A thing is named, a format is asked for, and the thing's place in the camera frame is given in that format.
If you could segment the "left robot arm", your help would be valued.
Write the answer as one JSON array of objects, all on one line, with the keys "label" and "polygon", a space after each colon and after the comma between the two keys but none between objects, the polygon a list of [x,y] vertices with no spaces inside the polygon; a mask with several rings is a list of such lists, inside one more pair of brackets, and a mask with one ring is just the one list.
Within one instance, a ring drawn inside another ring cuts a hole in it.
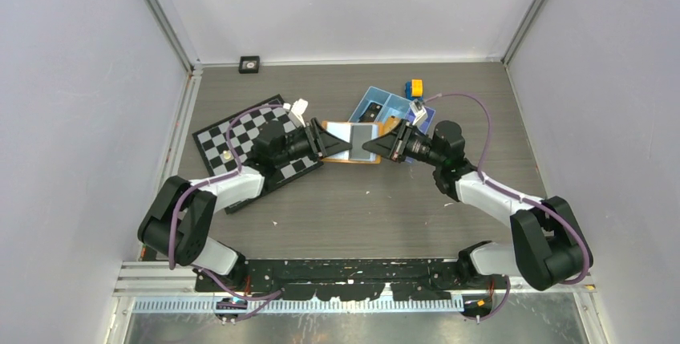
[{"label": "left robot arm", "polygon": [[277,171],[294,160],[318,162],[351,148],[351,143],[329,133],[317,119],[289,132],[280,121],[265,123],[240,167],[203,180],[166,179],[138,228],[137,238],[165,255],[170,267],[210,271],[224,289],[238,290],[246,279],[245,268],[237,264],[242,255],[209,237],[213,214],[270,191]]}]

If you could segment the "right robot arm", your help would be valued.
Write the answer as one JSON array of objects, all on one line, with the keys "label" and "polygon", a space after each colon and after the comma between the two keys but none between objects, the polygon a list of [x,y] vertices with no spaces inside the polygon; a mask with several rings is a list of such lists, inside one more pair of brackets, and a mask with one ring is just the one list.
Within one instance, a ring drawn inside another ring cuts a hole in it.
[{"label": "right robot arm", "polygon": [[491,275],[520,276],[539,291],[580,282],[592,267],[593,255],[569,203],[559,196],[530,196],[493,180],[469,161],[465,145],[462,129],[453,121],[437,123],[428,136],[402,119],[362,147],[397,163],[411,158],[431,165],[442,194],[510,229],[509,244],[482,241],[459,252],[463,285],[478,288]]}]

